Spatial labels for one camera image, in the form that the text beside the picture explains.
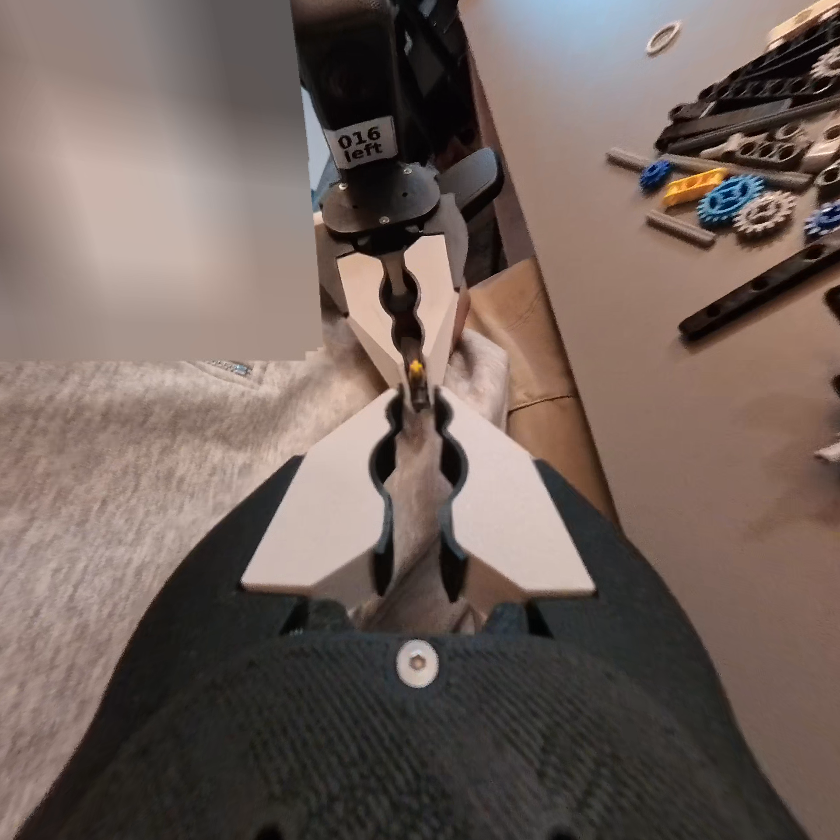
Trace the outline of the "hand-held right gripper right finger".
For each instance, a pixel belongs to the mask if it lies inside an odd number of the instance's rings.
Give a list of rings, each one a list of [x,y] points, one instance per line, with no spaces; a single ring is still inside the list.
[[[451,486],[437,512],[448,599],[495,607],[593,596],[595,583],[529,452],[443,386],[434,418]]]

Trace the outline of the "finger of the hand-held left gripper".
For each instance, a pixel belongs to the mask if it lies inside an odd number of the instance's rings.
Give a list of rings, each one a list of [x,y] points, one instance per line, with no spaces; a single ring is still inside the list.
[[[442,196],[420,237],[404,254],[404,266],[418,292],[415,313],[423,331],[422,353],[431,389],[444,382],[467,253],[466,221],[455,198]]]
[[[320,283],[385,382],[407,386],[414,352],[414,282],[405,266],[405,236],[357,250],[320,227]]]

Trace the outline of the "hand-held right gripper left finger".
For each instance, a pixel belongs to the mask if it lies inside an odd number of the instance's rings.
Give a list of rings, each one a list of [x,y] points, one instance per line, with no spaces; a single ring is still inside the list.
[[[356,607],[387,591],[394,511],[384,483],[402,421],[399,387],[310,448],[240,579],[247,592]]]

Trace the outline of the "small yellow grey lego assembly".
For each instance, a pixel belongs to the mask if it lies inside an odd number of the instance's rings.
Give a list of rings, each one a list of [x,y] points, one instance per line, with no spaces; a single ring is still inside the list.
[[[406,365],[408,399],[415,413],[421,413],[432,405],[432,393],[423,358],[414,355]]]

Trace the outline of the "short grey lego axle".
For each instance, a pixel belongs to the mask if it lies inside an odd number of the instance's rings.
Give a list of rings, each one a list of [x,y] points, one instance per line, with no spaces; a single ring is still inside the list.
[[[645,222],[652,228],[700,249],[709,249],[718,240],[718,236],[710,230],[656,210],[646,214]]]

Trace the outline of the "yellow lego connector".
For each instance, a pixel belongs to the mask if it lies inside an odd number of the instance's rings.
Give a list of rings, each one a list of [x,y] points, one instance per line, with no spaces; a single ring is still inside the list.
[[[665,188],[661,205],[664,208],[671,208],[697,202],[724,183],[729,176],[727,167],[717,167],[672,181]]]

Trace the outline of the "long black lego beam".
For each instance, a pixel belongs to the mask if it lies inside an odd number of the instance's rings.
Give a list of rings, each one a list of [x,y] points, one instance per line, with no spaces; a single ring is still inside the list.
[[[685,318],[678,326],[679,337],[683,343],[703,340],[833,268],[838,260],[837,234],[811,242]]]

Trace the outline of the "medium blue lego gear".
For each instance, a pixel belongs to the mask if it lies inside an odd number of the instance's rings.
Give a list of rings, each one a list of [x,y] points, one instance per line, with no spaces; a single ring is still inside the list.
[[[729,225],[735,216],[767,188],[761,175],[733,175],[714,187],[698,202],[696,212],[703,228]]]

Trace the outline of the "short grey lego beam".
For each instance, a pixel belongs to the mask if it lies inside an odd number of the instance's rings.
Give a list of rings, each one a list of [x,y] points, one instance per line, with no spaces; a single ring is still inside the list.
[[[798,168],[812,141],[803,122],[788,122],[777,129],[747,135],[735,133],[719,145],[705,149],[699,157],[739,165],[792,171]]]

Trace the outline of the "flat black lego bar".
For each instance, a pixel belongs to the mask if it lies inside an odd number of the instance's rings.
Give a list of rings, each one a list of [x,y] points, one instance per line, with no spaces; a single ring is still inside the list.
[[[672,143],[679,140],[686,140],[703,133],[728,129],[751,119],[768,117],[779,112],[784,112],[791,107],[792,103],[793,98],[784,98],[776,101],[767,101],[749,108],[712,113],[696,119],[674,122],[663,129],[654,142],[654,147],[659,152],[665,152]]]

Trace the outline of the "small grey lego gear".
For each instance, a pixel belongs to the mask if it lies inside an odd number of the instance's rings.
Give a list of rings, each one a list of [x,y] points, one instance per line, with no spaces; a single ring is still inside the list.
[[[738,210],[732,227],[742,239],[772,236],[791,221],[796,205],[792,192],[764,192]]]

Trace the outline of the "black lego beam with holes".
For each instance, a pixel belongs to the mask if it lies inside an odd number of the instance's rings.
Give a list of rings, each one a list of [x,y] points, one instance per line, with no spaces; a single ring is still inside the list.
[[[668,120],[684,123],[769,102],[790,100],[790,105],[799,106],[831,96],[838,82],[818,80],[812,76],[812,69],[835,47],[836,38],[821,43],[791,43],[772,50],[704,88],[696,100],[674,106]]]

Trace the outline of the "light grey lego connector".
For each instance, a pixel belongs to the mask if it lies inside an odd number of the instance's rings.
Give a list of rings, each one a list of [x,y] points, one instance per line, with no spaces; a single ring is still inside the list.
[[[834,162],[839,152],[839,121],[828,123],[803,154],[800,172],[817,174]]]

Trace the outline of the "brown leather chair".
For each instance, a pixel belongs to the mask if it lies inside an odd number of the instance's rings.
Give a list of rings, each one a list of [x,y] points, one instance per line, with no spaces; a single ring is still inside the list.
[[[473,286],[466,327],[507,353],[508,435],[618,525],[537,259],[522,259]]]

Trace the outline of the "person's grey sweatshirt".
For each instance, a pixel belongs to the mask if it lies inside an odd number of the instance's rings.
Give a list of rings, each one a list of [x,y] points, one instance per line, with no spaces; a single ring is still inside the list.
[[[384,391],[341,319],[323,331],[304,361],[2,363],[2,838],[193,546]]]

